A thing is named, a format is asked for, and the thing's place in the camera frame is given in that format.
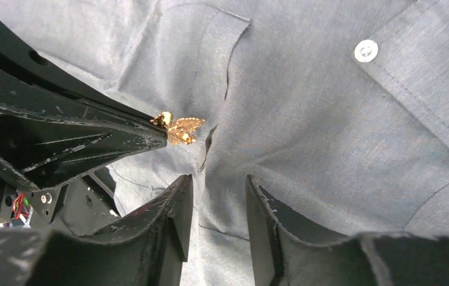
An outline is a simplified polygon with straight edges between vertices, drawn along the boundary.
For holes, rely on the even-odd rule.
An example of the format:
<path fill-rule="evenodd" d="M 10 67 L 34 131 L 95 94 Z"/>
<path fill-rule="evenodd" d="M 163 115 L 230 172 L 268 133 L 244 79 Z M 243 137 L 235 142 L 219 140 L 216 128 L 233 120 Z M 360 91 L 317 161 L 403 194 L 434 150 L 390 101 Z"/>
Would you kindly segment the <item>gold brooch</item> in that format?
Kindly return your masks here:
<path fill-rule="evenodd" d="M 174 115 L 169 111 L 163 111 L 150 119 L 150 122 L 163 128 L 167 133 L 167 140 L 172 145 L 190 145 L 197 141 L 195 131 L 202 127 L 205 119 L 196 117 L 182 117 L 174 119 Z"/>

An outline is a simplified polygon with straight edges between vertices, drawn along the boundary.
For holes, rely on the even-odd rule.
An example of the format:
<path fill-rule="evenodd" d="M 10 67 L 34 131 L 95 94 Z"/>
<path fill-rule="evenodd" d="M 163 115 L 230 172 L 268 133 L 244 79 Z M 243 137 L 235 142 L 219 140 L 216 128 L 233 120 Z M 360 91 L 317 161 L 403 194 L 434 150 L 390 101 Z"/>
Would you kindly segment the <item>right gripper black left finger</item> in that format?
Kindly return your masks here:
<path fill-rule="evenodd" d="M 0 228 L 0 285 L 178 285 L 188 260 L 193 178 L 91 235 Z"/>

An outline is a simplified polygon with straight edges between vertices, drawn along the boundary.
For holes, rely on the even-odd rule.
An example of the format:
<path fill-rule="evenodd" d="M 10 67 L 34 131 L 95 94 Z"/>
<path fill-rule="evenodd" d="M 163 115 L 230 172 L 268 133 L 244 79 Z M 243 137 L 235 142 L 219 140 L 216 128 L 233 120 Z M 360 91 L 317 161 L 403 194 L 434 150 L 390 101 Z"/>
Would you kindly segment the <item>grey button shirt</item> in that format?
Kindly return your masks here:
<path fill-rule="evenodd" d="M 182 173 L 182 285 L 252 285 L 245 177 L 345 235 L 449 232 L 449 1 L 0 1 L 110 98 L 205 125 L 110 166 L 126 215 Z"/>

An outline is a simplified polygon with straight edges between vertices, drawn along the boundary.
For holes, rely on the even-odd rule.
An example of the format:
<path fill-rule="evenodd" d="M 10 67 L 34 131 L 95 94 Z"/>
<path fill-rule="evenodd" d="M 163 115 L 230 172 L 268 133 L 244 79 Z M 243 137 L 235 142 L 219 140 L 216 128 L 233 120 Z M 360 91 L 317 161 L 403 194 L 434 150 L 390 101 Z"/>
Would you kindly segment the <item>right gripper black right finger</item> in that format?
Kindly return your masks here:
<path fill-rule="evenodd" d="M 449 235 L 327 229 L 252 175 L 246 208 L 256 285 L 449 285 Z"/>

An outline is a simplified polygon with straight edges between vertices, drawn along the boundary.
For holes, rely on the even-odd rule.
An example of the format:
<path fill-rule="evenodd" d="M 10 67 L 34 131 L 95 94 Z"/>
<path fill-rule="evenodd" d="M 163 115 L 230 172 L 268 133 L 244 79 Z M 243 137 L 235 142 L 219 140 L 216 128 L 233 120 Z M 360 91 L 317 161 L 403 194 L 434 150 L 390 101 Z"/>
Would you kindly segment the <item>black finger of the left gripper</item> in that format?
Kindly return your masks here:
<path fill-rule="evenodd" d="M 121 158 L 165 147 L 166 133 L 0 69 L 0 178 L 27 191 L 62 186 Z"/>
<path fill-rule="evenodd" d="M 135 120 L 153 117 L 121 104 L 68 74 L 38 54 L 0 21 L 0 70 L 71 101 Z"/>

